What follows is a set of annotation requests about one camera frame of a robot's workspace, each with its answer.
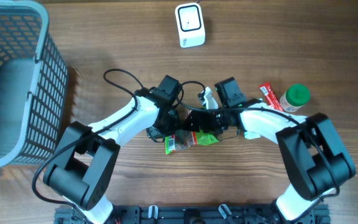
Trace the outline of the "green snack bag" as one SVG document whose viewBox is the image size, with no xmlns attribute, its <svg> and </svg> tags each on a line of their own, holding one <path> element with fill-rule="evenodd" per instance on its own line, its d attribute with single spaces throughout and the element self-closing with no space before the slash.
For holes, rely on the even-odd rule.
<svg viewBox="0 0 358 224">
<path fill-rule="evenodd" d="M 165 138 L 165 153 L 171 154 L 191 146 L 208 146 L 217 142 L 219 140 L 210 133 L 178 130 Z"/>
</svg>

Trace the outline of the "red stick packet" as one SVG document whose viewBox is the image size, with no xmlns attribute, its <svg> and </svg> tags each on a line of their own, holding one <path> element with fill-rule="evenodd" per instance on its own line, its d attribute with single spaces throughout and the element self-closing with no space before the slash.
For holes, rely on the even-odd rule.
<svg viewBox="0 0 358 224">
<path fill-rule="evenodd" d="M 273 88 L 269 82 L 265 82 L 259 86 L 259 89 L 263 93 L 265 99 L 268 102 L 269 107 L 283 111 L 283 108 L 280 105 L 280 102 L 276 96 L 276 94 L 273 91 Z"/>
</svg>

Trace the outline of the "green lid spice jar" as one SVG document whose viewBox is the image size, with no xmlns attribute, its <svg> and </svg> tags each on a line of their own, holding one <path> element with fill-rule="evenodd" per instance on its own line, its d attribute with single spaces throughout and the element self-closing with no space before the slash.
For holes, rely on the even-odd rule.
<svg viewBox="0 0 358 224">
<path fill-rule="evenodd" d="M 300 83 L 292 85 L 280 98 L 280 106 L 284 111 L 296 112 L 311 99 L 308 87 Z"/>
</svg>

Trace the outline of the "teal packet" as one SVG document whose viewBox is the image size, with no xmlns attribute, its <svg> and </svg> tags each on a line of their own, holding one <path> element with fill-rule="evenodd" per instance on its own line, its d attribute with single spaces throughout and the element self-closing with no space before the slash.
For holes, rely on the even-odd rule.
<svg viewBox="0 0 358 224">
<path fill-rule="evenodd" d="M 246 139 L 251 140 L 251 139 L 261 138 L 261 135 L 260 135 L 260 134 L 257 134 L 257 133 L 254 133 L 254 132 L 246 131 L 246 132 L 244 133 L 244 137 L 245 137 Z"/>
</svg>

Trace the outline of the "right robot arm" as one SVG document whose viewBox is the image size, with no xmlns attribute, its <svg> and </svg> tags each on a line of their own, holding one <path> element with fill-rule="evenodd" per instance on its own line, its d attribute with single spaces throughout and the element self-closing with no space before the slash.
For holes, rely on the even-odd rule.
<svg viewBox="0 0 358 224">
<path fill-rule="evenodd" d="M 296 223 L 324 199 L 336 197 L 356 167 L 332 121 L 322 113 L 300 116 L 248 100 L 235 78 L 215 84 L 222 103 L 191 108 L 182 129 L 220 134 L 230 126 L 278 144 L 290 185 L 272 203 L 270 223 Z"/>
</svg>

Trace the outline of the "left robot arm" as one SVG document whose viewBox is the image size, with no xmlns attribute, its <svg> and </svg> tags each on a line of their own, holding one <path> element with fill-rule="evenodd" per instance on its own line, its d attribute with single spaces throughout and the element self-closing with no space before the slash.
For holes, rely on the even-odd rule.
<svg viewBox="0 0 358 224">
<path fill-rule="evenodd" d="M 108 118 L 88 126 L 71 123 L 46 168 L 44 184 L 79 211 L 85 223 L 105 223 L 113 205 L 104 193 L 120 148 L 144 129 L 154 140 L 173 134 L 180 127 L 173 109 L 179 92 L 179 81 L 165 76 L 159 86 L 137 90 Z"/>
</svg>

